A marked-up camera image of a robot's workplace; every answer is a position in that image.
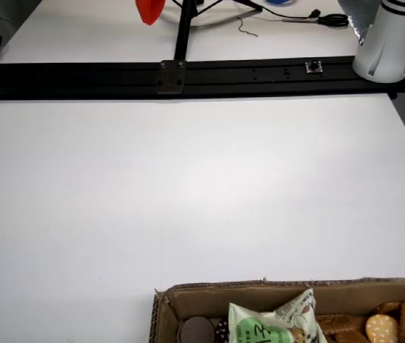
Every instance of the brown cardboard box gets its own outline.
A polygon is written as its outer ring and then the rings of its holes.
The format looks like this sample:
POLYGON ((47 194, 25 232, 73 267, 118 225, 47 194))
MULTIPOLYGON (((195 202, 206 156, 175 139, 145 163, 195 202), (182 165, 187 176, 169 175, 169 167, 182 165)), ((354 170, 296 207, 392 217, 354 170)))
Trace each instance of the brown cardboard box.
POLYGON ((273 311, 313 287, 316 314, 368 314, 384 302, 405 300, 405 279, 330 282, 226 282, 182 284, 155 296, 150 343, 175 343, 179 323, 195 316, 227 317, 229 303, 273 311))

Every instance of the red cloth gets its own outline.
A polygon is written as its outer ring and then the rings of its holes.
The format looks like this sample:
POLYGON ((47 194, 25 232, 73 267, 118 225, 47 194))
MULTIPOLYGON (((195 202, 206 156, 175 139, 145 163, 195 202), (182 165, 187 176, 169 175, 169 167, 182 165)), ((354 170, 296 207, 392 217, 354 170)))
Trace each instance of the red cloth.
POLYGON ((140 17, 145 24, 152 25, 161 15, 166 0, 136 0, 140 17))

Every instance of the white table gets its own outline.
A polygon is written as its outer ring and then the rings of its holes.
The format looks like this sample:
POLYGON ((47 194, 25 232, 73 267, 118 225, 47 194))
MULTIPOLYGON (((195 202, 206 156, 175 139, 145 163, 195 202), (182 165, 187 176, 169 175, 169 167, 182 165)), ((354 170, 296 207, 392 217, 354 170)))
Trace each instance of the white table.
MULTIPOLYGON (((1 61, 169 59, 164 17, 44 0, 1 61)), ((188 60, 356 48, 349 30, 244 23, 258 39, 197 29, 188 60)), ((0 102, 0 342, 145 342, 154 289, 179 283, 366 276, 405 277, 405 128, 386 95, 0 102)))

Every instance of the black tripod stand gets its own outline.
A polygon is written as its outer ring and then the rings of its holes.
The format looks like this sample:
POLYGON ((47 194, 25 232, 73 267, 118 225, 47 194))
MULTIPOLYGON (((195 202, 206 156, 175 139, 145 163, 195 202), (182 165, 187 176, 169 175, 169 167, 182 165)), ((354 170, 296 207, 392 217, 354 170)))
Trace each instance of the black tripod stand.
MULTIPOLYGON (((205 11, 211 9, 213 6, 216 6, 223 0, 218 0, 212 5, 206 7, 202 11, 197 11, 196 5, 202 4, 202 0, 183 0, 181 5, 181 16, 179 24, 179 34, 176 38, 176 47, 174 60, 185 60, 186 59, 186 50, 188 49, 188 39, 189 39, 189 30, 191 28, 191 20, 197 17, 200 14, 203 14, 205 11)), ((255 4, 251 0, 231 0, 238 4, 242 4, 253 9, 253 12, 262 12, 262 7, 258 4, 255 4)))

